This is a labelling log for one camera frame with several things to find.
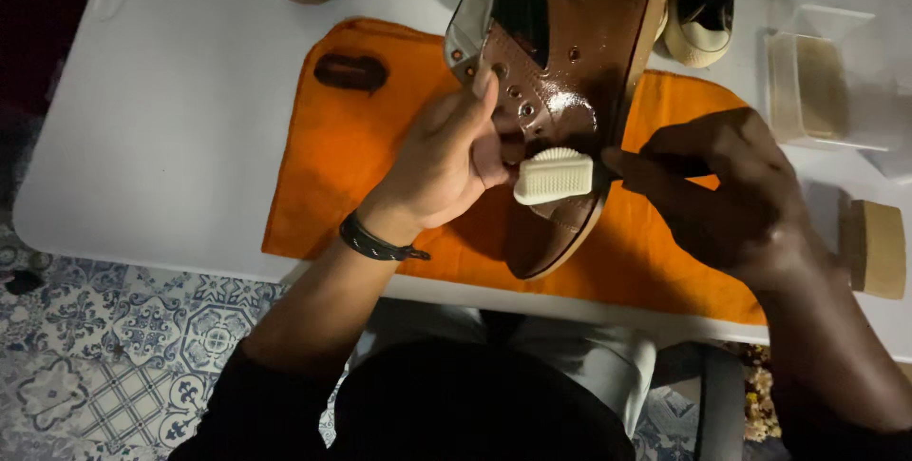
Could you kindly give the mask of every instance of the person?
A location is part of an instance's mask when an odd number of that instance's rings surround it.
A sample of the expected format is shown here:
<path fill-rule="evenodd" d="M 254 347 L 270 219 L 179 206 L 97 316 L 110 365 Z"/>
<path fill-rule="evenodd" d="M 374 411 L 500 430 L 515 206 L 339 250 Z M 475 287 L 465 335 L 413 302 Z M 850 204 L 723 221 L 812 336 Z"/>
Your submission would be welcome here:
<path fill-rule="evenodd" d="M 410 245 L 508 181 L 497 152 L 473 149 L 496 136 L 496 76 L 477 79 L 480 91 L 446 96 L 419 115 L 398 160 L 358 207 L 368 232 Z M 812 229 L 792 165 L 758 114 L 742 108 L 661 128 L 647 147 L 698 157 L 719 177 L 711 191 L 657 162 L 668 157 L 603 153 L 681 248 L 756 295 L 792 455 L 912 458 L 912 384 Z M 634 458 L 631 421 L 655 359 L 647 341 L 552 321 L 520 334 L 525 350 L 486 342 L 477 339 L 477 310 L 378 305 L 398 264 L 336 238 L 238 344 L 196 435 L 171 459 Z M 427 308 L 397 315 L 399 305 Z M 422 325 L 430 333 L 419 334 Z M 460 335 L 470 340 L 452 339 Z M 319 417 L 353 349 L 327 449 Z"/>

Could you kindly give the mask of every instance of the plastic container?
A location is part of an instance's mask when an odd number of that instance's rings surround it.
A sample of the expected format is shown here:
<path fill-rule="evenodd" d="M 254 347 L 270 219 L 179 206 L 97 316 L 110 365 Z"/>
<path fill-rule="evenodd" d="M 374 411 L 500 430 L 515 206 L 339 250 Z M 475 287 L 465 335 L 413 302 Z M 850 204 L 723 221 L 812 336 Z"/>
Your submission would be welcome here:
<path fill-rule="evenodd" d="M 906 118 L 872 13 L 802 5 L 766 49 L 776 140 L 882 152 L 902 144 Z"/>

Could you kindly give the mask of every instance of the white brush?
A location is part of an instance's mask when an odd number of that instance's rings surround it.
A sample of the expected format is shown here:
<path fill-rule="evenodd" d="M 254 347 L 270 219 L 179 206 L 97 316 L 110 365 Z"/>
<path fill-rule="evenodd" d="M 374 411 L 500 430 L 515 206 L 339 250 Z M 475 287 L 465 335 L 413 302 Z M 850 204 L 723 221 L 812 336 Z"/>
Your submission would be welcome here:
<path fill-rule="evenodd" d="M 519 204 L 559 201 L 592 191 L 592 158 L 569 148 L 544 150 L 519 164 L 513 197 Z"/>

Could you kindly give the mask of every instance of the bracelet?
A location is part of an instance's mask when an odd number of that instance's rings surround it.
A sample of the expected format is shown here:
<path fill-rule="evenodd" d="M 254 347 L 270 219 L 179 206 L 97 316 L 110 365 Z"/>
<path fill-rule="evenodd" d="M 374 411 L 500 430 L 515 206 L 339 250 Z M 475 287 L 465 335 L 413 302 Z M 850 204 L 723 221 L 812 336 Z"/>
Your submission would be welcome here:
<path fill-rule="evenodd" d="M 419 251 L 412 245 L 397 247 L 374 236 L 358 220 L 354 211 L 339 224 L 339 236 L 353 250 L 371 259 L 381 261 L 402 261 L 409 258 L 430 259 L 430 254 Z"/>

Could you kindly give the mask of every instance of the orange cloth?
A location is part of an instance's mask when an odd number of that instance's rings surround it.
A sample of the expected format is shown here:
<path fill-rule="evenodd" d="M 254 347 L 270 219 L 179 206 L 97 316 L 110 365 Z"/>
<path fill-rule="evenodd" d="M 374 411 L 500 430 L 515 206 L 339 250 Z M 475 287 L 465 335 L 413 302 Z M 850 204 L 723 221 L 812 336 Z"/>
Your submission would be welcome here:
<path fill-rule="evenodd" d="M 266 226 L 263 252 L 314 258 L 338 224 L 380 181 L 418 109 L 458 88 L 439 36 L 398 24 L 353 19 L 316 44 L 301 70 L 288 144 Z M 375 94 L 323 86 L 313 75 L 327 52 L 370 55 L 389 71 Z M 627 122 L 623 148 L 636 152 L 657 129 L 744 106 L 733 93 L 690 77 L 647 71 Z M 718 184 L 714 176 L 702 184 Z M 430 261 L 408 260 L 401 274 L 490 288 L 600 300 L 656 311 L 763 324 L 747 288 L 683 252 L 649 202 L 618 183 L 597 227 L 552 275 L 519 281 L 500 258 L 511 192 L 499 187 L 462 217 L 415 242 Z"/>

